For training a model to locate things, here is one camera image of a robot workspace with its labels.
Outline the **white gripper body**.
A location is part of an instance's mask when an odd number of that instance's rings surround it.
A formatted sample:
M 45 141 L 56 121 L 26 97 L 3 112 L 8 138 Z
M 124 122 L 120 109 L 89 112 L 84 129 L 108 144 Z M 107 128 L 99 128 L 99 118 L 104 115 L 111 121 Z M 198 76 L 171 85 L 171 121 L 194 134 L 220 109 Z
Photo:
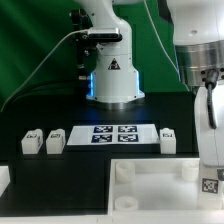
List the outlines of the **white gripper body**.
M 218 85 L 212 93 L 216 128 L 209 126 L 207 89 L 200 87 L 195 99 L 195 127 L 199 156 L 210 167 L 224 167 L 224 85 Z

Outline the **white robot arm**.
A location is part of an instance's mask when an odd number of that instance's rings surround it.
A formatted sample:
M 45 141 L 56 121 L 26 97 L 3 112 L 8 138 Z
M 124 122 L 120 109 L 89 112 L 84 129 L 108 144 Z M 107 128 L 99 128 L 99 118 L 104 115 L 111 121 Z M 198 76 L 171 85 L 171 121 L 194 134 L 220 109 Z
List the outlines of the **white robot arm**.
M 75 0 L 92 27 L 98 60 L 87 98 L 128 104 L 144 96 L 132 63 L 132 30 L 113 7 L 142 0 Z M 201 162 L 224 167 L 224 0 L 164 0 L 174 25 L 173 43 L 180 80 L 197 91 L 195 127 Z

